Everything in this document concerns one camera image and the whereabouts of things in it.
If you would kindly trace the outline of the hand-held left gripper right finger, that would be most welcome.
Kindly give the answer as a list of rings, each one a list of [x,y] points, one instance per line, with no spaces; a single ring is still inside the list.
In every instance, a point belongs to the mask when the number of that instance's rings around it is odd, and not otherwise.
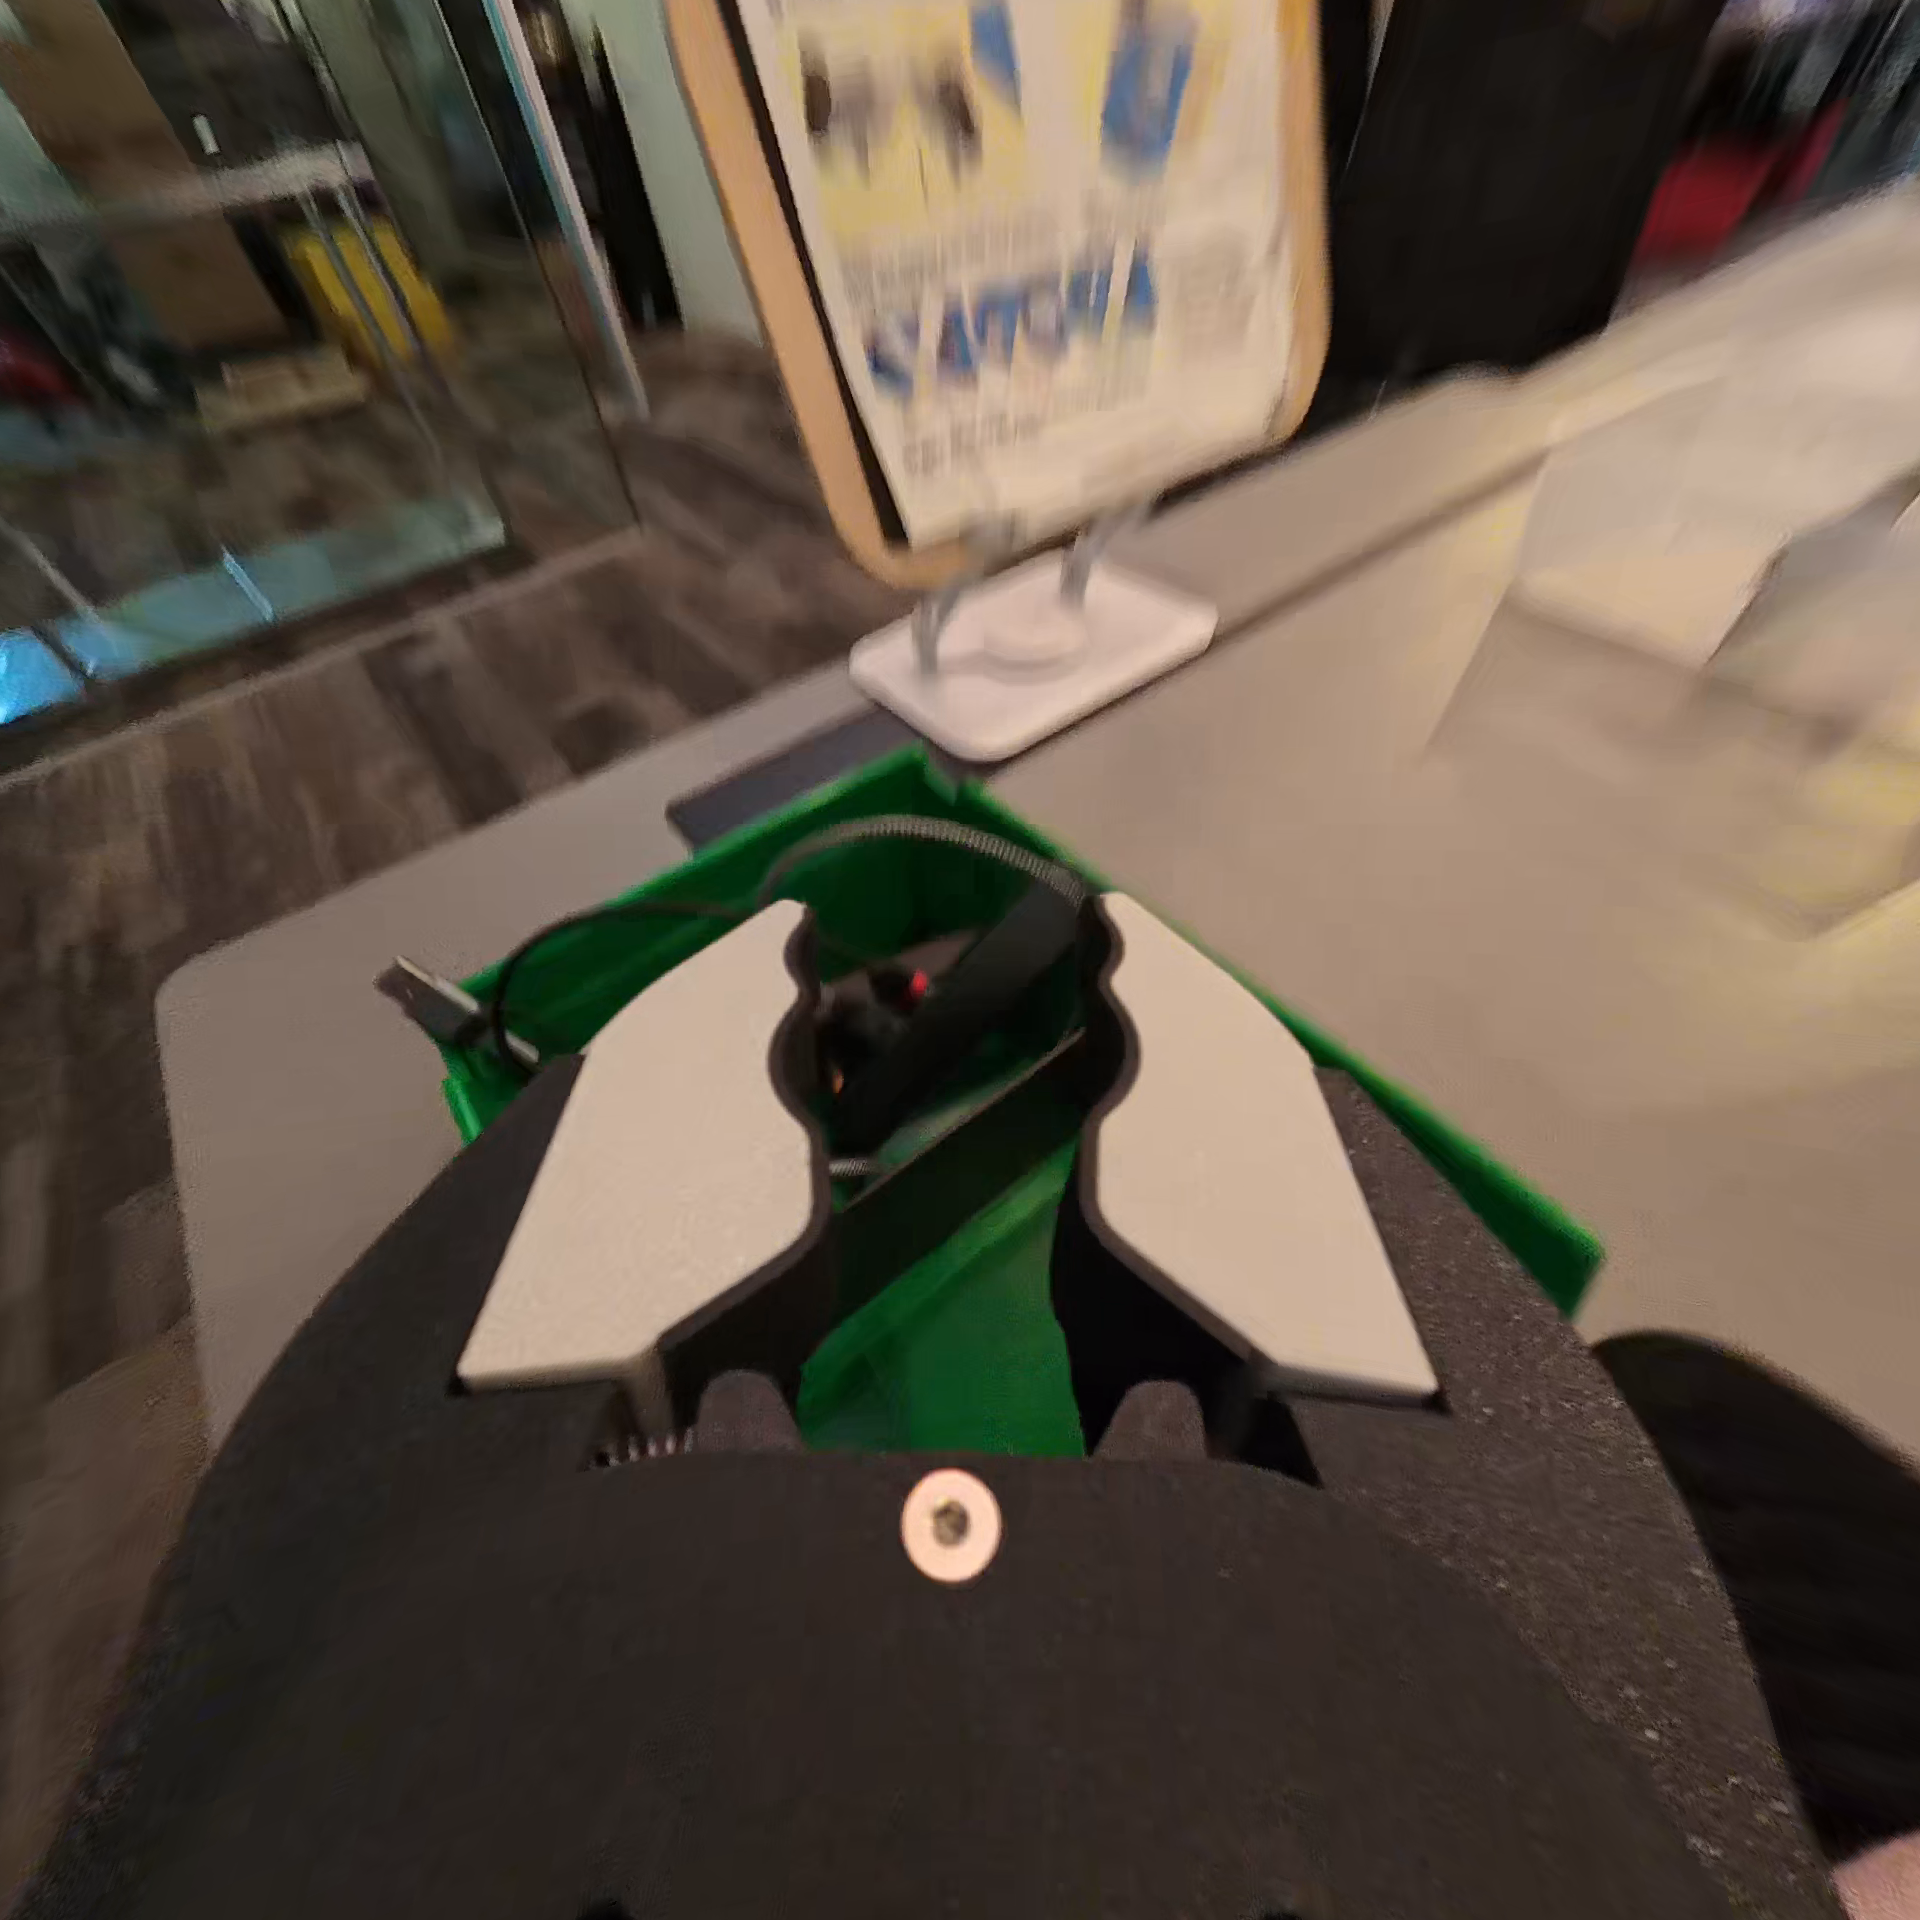
[[[1047,1302],[1080,1423],[1153,1381],[1206,1423],[1308,1398],[1430,1412],[1440,1376],[1308,1047],[1145,906],[1078,936],[1086,1118]]]

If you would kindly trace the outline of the grey USB hub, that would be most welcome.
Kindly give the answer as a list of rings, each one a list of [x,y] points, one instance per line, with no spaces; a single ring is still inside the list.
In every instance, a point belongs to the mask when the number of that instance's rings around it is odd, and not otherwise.
[[[1086,902],[1035,882],[992,926],[845,978],[823,1015],[828,1155],[873,1160],[1057,978],[1075,978]]]

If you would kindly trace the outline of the black desk slot cover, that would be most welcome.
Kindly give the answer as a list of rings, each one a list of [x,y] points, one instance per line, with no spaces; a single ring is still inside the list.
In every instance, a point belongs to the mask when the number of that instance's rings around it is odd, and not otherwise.
[[[862,709],[678,794],[663,816],[681,847],[700,854],[908,749],[924,749],[924,736],[881,709]]]

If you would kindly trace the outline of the clear plastic bin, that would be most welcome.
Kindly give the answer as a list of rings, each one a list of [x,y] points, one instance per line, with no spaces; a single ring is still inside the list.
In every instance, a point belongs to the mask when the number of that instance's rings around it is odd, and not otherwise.
[[[1917,902],[1910,345],[1800,335],[1582,414],[1434,759],[1796,931]]]

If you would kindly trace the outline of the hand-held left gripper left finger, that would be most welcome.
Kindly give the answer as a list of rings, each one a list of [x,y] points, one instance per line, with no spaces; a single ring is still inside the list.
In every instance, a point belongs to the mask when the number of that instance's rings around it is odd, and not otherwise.
[[[821,999],[821,920],[781,897],[602,1027],[459,1350],[464,1396],[609,1386],[647,1444],[735,1372],[798,1407],[836,1307]]]

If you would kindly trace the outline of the wooden instruction sign board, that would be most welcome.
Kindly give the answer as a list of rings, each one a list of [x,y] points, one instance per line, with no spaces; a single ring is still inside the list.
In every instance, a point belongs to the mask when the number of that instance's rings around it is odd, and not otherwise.
[[[1320,3],[663,3],[852,561],[956,583],[1286,446],[1323,381]]]

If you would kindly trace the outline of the green plastic bin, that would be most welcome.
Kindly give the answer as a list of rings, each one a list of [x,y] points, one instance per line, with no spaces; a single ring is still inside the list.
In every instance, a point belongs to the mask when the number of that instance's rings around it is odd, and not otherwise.
[[[459,983],[477,1015],[459,1040],[442,1040],[444,1101],[459,1136],[477,1139],[526,1078],[521,1067],[504,1067],[492,1047],[490,999],[499,980],[511,983],[506,1033],[563,1052],[707,948],[695,919],[746,910],[777,857],[845,823],[887,816],[975,831],[1075,865],[984,781],[938,769],[929,749],[876,759],[729,833],[695,831],[693,803],[675,803],[673,819],[693,844],[681,865],[581,910],[575,928],[543,928],[521,953]],[[792,895],[825,919],[828,960],[843,965],[969,931],[1011,906],[1022,885],[1011,870],[951,844],[862,840],[803,857]],[[1554,1309],[1571,1317],[1582,1307],[1607,1258],[1591,1228],[1278,997],[1257,989],[1257,999],[1320,1067],[1348,1075],[1373,1099]],[[1046,1247],[1067,1185],[1067,1145],[1056,1127],[1042,1139],[1016,1150],[1010,1172],[987,1172],[984,1199],[966,1203],[963,1221],[938,1234],[932,1255],[884,1260],[880,1307],[852,1309],[849,1333],[834,1333],[808,1366],[800,1423],[811,1440],[1035,1457],[1078,1450],[1065,1341],[1046,1307]]]

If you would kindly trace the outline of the glass partition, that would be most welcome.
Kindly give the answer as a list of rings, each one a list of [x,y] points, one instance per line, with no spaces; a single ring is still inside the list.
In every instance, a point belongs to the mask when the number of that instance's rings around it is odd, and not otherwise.
[[[514,3],[3,3],[3,731],[632,522]]]

